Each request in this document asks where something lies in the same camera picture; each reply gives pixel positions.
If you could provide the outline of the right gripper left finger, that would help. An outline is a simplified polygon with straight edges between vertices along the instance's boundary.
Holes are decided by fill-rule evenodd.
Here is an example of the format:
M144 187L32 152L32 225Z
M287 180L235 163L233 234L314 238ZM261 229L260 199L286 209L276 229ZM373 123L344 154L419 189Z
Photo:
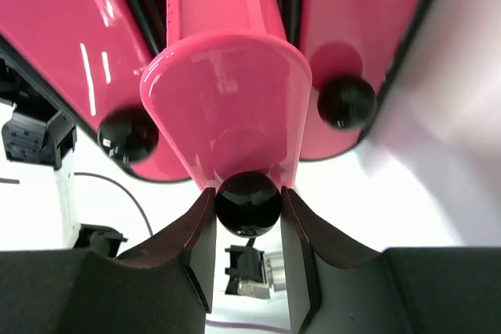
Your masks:
M202 333L211 310L214 189L166 228L121 254L4 252L4 333Z

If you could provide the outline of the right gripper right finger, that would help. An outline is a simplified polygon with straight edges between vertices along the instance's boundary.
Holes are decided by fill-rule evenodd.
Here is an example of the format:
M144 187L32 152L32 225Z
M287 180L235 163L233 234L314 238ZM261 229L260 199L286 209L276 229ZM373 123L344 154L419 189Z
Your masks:
M497 333L497 247L372 250L283 188L281 234L294 333Z

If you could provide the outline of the black drawer cabinet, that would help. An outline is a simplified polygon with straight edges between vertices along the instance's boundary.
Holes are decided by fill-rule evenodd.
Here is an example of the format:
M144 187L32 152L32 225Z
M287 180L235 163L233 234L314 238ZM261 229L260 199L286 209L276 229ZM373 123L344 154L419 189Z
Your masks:
M1 97L126 174L292 186L357 145L432 0L1 0Z

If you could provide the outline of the pink drawer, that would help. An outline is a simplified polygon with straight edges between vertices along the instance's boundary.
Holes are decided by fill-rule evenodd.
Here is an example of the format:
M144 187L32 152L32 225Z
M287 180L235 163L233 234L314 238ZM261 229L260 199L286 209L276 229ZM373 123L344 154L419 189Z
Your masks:
M334 157L357 143L419 2L303 0L299 47L313 77L303 160Z
M2 57L91 139L114 124L146 140L101 152L134 178L186 181L188 174L142 106L139 84L166 45L165 0L1 0Z
M189 176L214 188L235 235L277 222L294 186L312 89L277 0L166 0L165 49L144 72L142 104Z

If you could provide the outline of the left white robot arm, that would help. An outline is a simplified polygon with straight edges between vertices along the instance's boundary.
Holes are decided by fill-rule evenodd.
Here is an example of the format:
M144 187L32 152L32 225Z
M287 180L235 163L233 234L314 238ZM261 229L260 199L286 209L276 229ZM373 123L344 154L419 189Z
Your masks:
M115 257L125 237L81 224L74 194L77 128L1 63L1 249L92 248Z

